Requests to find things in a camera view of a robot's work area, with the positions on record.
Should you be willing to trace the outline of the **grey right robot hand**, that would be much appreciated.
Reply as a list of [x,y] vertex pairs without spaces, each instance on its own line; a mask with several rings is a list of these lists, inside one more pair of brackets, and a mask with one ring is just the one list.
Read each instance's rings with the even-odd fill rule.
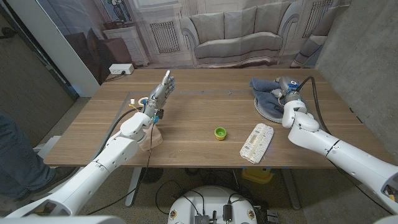
[[300,83],[296,79],[290,77],[279,77],[274,81],[280,86],[271,91],[276,98],[284,98],[286,103],[294,100],[302,100],[302,97],[297,90]]

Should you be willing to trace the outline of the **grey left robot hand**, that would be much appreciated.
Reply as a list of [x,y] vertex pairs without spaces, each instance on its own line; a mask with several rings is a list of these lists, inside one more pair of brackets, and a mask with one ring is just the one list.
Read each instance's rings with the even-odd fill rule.
[[148,96],[147,103],[141,109],[141,113],[154,117],[156,112],[163,108],[167,98],[175,89],[174,77],[171,76],[170,70],[167,70],[162,81],[151,91]]

